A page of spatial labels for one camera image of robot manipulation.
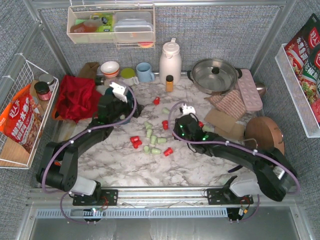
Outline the teal storage basket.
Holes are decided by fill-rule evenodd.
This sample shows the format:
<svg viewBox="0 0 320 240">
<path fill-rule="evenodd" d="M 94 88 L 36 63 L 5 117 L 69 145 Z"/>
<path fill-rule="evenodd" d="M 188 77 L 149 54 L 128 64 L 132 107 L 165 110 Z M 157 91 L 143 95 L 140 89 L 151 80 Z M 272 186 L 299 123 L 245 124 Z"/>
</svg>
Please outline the teal storage basket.
<svg viewBox="0 0 320 240">
<path fill-rule="evenodd" d="M 105 116 L 108 120 L 108 124 L 121 122 L 121 125 L 126 125 L 130 122 L 131 118 L 135 116 L 138 107 L 136 107 L 132 116 L 129 117 L 129 115 L 134 109 L 134 97 L 130 92 L 130 90 L 132 89 L 130 87 L 127 87 L 127 89 L 127 103 L 115 97 L 115 95 L 112 92 L 112 87 L 107 88 L 107 90 L 105 91 L 104 95 L 107 97 Z M 121 115 L 125 115 L 125 119 L 121 120 Z"/>
</svg>

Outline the striped pink cloth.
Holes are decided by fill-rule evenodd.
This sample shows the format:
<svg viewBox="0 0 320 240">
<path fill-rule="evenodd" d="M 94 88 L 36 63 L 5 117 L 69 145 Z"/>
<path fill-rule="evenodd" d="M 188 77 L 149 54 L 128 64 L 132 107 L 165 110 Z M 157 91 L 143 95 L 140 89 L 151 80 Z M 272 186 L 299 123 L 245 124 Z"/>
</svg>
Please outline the striped pink cloth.
<svg viewBox="0 0 320 240">
<path fill-rule="evenodd" d="M 217 110 L 239 120 L 246 113 L 246 107 L 238 90 L 234 89 L 226 95 L 205 97 Z"/>
</svg>

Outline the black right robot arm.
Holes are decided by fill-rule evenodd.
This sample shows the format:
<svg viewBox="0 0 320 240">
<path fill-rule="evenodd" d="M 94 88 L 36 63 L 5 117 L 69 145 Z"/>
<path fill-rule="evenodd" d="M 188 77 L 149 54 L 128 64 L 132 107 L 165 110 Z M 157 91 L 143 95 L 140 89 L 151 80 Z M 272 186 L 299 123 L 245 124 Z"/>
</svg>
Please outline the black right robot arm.
<svg viewBox="0 0 320 240">
<path fill-rule="evenodd" d="M 204 131 L 192 113 L 175 119 L 172 134 L 198 154 L 226 159 L 249 169 L 255 174 L 261 192 L 273 201 L 281 202 L 286 194 L 301 190 L 296 171 L 275 147 L 253 149 L 228 141 L 216 133 Z"/>
</svg>

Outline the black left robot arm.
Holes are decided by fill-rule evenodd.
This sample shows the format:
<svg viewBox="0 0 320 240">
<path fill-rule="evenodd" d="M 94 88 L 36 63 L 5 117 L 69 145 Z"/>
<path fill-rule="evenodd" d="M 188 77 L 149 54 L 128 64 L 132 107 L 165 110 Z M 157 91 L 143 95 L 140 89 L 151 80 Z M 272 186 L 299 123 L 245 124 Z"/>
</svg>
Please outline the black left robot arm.
<svg viewBox="0 0 320 240">
<path fill-rule="evenodd" d="M 85 130 L 69 140 L 47 143 L 36 180 L 64 192 L 71 191 L 78 178 L 79 157 L 107 139 L 114 126 L 126 124 L 132 117 L 138 118 L 143 109 L 132 96 L 123 102 L 112 94 L 103 95 Z"/>
</svg>

